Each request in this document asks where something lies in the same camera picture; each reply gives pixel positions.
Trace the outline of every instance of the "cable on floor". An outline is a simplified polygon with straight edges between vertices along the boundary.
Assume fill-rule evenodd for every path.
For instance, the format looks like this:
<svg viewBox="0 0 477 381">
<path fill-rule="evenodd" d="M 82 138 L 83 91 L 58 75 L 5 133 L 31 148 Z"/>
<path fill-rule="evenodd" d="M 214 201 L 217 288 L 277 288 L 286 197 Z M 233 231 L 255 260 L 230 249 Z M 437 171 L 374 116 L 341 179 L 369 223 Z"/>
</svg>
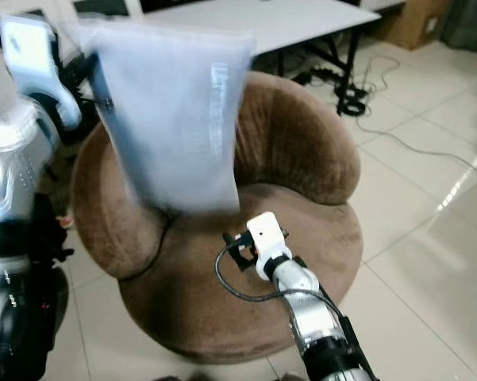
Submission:
<svg viewBox="0 0 477 381">
<path fill-rule="evenodd" d="M 377 85 L 375 85 L 374 83 L 367 81 L 367 78 L 368 78 L 368 76 L 371 72 L 371 69 L 372 69 L 372 61 L 374 61 L 378 58 L 382 58 L 382 59 L 390 60 L 390 61 L 394 62 L 393 66 L 385 69 L 380 75 L 381 81 L 383 82 L 383 87 L 382 88 L 378 88 Z M 389 137 L 390 139 L 395 140 L 397 143 L 399 143 L 400 145 L 404 146 L 405 148 L 407 148 L 407 149 L 409 149 L 413 152 L 420 153 L 422 155 L 441 156 L 441 157 L 448 157 L 448 158 L 457 160 L 457 161 L 461 162 L 462 164 L 466 165 L 471 170 L 473 170 L 477 173 L 477 167 L 475 165 L 473 165 L 472 163 L 470 163 L 469 161 L 465 160 L 464 158 L 462 158 L 458 155 L 455 155 L 453 153 L 448 153 L 448 152 L 438 152 L 438 151 L 429 151 L 429 150 L 419 149 L 419 148 L 416 148 L 416 147 L 414 147 L 410 144 L 407 144 L 405 141 L 403 141 L 399 137 L 396 137 L 393 133 L 389 133 L 387 131 L 378 131 L 378 130 L 374 130 L 374 129 L 367 129 L 360 124 L 360 118 L 361 117 L 370 117 L 371 114 L 372 114 L 372 109 L 368 104 L 370 103 L 370 101 L 372 100 L 374 95 L 376 95 L 380 91 L 384 91 L 384 90 L 388 89 L 388 82 L 386 81 L 385 76 L 392 71 L 398 70 L 400 67 L 401 67 L 400 61 L 396 60 L 393 57 L 389 57 L 389 56 L 377 55 L 377 56 L 371 57 L 368 60 L 367 67 L 366 67 L 365 72 L 364 72 L 364 78 L 363 78 L 362 83 L 361 83 L 362 89 L 367 90 L 367 92 L 368 92 L 368 96 L 364 100 L 364 104 L 365 104 L 367 112 L 363 115 L 355 117 L 356 126 L 361 131 L 363 131 L 365 133 L 374 133 L 376 135 Z"/>
</svg>

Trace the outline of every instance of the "chair backrest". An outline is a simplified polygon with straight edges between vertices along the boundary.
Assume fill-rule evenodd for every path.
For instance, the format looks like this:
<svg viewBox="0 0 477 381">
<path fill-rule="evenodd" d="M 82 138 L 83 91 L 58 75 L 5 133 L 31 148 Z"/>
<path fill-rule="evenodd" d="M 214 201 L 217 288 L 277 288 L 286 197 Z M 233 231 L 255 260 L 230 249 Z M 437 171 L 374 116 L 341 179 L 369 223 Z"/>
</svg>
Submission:
<svg viewBox="0 0 477 381">
<path fill-rule="evenodd" d="M 288 79 L 251 72 L 237 122 L 237 185 L 276 183 L 341 204 L 360 176 L 356 145 L 329 106 Z"/>
</svg>

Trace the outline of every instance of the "cardboard box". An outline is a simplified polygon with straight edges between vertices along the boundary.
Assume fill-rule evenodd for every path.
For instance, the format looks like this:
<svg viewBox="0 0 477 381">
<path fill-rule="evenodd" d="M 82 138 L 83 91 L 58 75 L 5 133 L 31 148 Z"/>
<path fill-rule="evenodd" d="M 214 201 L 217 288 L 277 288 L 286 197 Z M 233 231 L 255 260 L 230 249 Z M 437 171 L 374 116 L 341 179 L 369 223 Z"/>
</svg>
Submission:
<svg viewBox="0 0 477 381">
<path fill-rule="evenodd" d="M 438 35 L 449 0 L 407 0 L 400 12 L 386 14 L 371 35 L 401 48 L 414 50 Z"/>
</svg>

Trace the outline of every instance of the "black metal stand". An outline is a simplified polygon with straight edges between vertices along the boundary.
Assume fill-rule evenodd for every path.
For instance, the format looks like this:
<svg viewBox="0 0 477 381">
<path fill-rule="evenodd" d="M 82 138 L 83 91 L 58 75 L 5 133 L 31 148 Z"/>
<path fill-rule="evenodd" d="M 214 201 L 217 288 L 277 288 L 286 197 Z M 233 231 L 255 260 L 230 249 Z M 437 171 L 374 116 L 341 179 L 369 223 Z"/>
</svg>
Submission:
<svg viewBox="0 0 477 381">
<path fill-rule="evenodd" d="M 282 49 L 277 51 L 277 75 L 284 76 L 284 51 Z"/>
<path fill-rule="evenodd" d="M 314 44 L 307 43 L 304 44 L 304 48 L 309 52 L 313 53 L 314 55 L 321 57 L 323 60 L 330 62 L 331 64 L 340 68 L 344 73 L 340 80 L 340 94 L 339 94 L 339 102 L 337 104 L 337 114 L 341 115 L 342 110 L 344 109 L 345 103 L 345 96 L 348 92 L 349 86 L 349 79 L 351 78 L 352 69 L 354 67 L 356 49 L 358 48 L 358 42 L 360 41 L 360 35 L 362 33 L 362 29 L 360 27 L 356 27 L 351 31 L 351 40 L 349 41 L 349 49 L 348 49 L 348 58 L 346 61 L 342 61 L 339 58 L 339 53 L 337 51 L 337 47 L 335 45 L 335 41 L 333 40 L 332 36 L 328 36 L 324 39 L 325 43 L 329 46 L 329 52 L 320 49 L 319 47 L 315 46 Z M 283 64 L 283 50 L 278 50 L 278 67 L 277 67 L 277 75 L 283 76 L 284 75 L 284 64 Z"/>
</svg>

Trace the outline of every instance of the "brown upholstery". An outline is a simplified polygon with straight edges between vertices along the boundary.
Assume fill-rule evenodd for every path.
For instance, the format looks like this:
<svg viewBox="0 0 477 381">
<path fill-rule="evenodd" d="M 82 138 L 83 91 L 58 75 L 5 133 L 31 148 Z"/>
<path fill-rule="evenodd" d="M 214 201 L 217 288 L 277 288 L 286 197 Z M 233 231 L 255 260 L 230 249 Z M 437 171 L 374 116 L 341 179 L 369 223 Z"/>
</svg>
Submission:
<svg viewBox="0 0 477 381">
<path fill-rule="evenodd" d="M 292 344 L 278 300 L 261 304 L 227 293 L 213 272 L 223 232 L 273 211 L 287 244 L 339 302 L 357 272 L 360 226 L 346 200 L 358 181 L 356 148 L 338 116 L 302 87 L 251 73 L 237 125 L 235 176 L 240 214 L 168 218 L 138 206 L 125 189 L 110 140 L 99 126 L 75 168 L 72 202 L 84 244 L 120 280 L 135 322 L 160 344 L 197 360 L 232 363 Z M 249 294 L 271 292 L 253 268 L 225 257 L 225 277 Z"/>
</svg>

